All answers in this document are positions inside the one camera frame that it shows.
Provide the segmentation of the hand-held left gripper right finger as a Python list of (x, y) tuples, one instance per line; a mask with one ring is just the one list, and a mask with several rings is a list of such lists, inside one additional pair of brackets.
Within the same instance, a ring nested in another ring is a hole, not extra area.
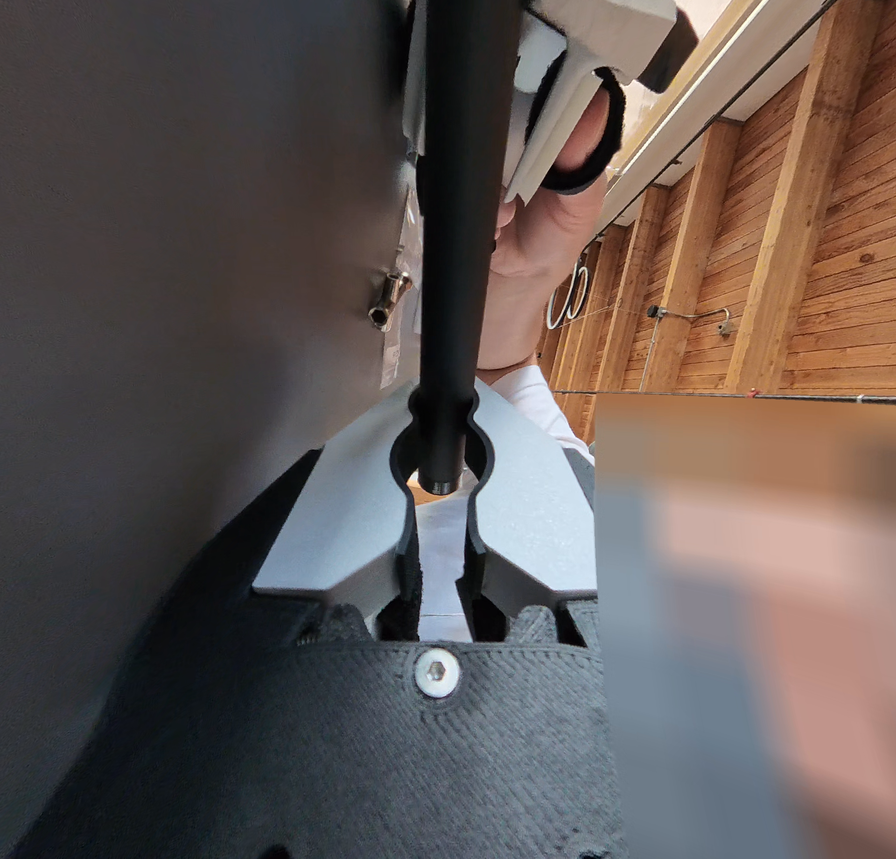
[(458, 587), (494, 606), (558, 606), (597, 598), (594, 470), (483, 382), (469, 416), (477, 485)]

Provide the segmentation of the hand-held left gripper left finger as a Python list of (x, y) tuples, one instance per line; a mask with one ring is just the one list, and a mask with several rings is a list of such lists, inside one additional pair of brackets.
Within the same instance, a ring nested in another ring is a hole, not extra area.
[(411, 424), (409, 381), (324, 445), (252, 587), (259, 594), (379, 612), (399, 594), (413, 503), (391, 452)]

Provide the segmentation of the black screwdriver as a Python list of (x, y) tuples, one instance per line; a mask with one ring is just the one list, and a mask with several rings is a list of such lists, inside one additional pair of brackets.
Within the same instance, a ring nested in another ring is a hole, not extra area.
[(427, 0), (423, 290), (414, 414), (421, 486), (462, 476), (522, 0)]

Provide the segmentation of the dark grey desk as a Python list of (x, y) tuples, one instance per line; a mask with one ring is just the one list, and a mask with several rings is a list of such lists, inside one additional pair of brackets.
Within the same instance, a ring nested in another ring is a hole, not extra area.
[(2, 857), (196, 554), (380, 396), (409, 0), (2, 0)]

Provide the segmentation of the person's right hand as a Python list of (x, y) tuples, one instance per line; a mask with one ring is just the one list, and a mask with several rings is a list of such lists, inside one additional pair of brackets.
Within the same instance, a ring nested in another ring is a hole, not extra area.
[(539, 316), (554, 289), (571, 272), (594, 232), (607, 177), (572, 195), (546, 188), (528, 203), (501, 194), (487, 290), (486, 321), (512, 324)]

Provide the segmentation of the clear plastic bag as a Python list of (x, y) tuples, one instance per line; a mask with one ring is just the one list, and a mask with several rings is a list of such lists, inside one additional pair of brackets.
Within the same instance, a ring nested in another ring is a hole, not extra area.
[(399, 174), (399, 184), (403, 189), (405, 205), (392, 273), (405, 275), (407, 282), (402, 286), (400, 295), (387, 314), (381, 389), (389, 387), (398, 376), (402, 327), (405, 317), (413, 317), (415, 314), (414, 301), (418, 295), (422, 277), (423, 225), (416, 180), (414, 164), (405, 161)]

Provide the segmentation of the small metal standoff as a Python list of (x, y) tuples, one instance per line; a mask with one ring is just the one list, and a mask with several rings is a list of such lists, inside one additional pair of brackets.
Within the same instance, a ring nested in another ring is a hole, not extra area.
[(401, 298), (412, 286), (413, 281), (408, 271), (389, 271), (385, 275), (381, 291), (367, 313), (373, 327), (383, 333), (389, 331), (392, 316)]

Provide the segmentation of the metal conduit with junction box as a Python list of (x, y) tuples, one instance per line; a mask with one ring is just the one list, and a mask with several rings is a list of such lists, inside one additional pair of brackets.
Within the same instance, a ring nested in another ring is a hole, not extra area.
[(718, 335), (726, 338), (734, 332), (733, 325), (731, 323), (731, 313), (730, 313), (729, 308), (727, 308), (727, 307), (717, 308), (717, 309), (705, 311), (705, 312), (699, 313), (699, 314), (684, 314), (684, 313), (677, 312), (677, 311), (671, 311), (670, 309), (668, 309), (664, 306), (660, 306), (660, 305), (656, 305), (656, 304), (649, 305), (646, 310), (646, 317), (653, 319), (655, 321), (655, 325), (654, 325), (654, 328), (653, 328), (653, 331), (651, 334), (651, 341), (649, 343), (646, 359), (644, 362), (643, 374), (642, 374), (642, 378), (641, 378), (641, 381), (639, 384), (638, 391), (640, 393), (644, 392), (645, 381), (647, 378), (647, 370), (650, 365), (651, 356), (653, 354), (653, 350), (654, 350), (654, 347), (656, 344), (659, 324), (665, 317), (671, 316), (671, 317), (676, 317), (676, 318), (680, 318), (683, 320), (688, 320), (690, 322), (693, 322), (695, 320), (699, 320), (702, 318), (718, 317), (720, 315), (724, 315), (724, 320), (718, 324), (718, 327), (717, 327)]

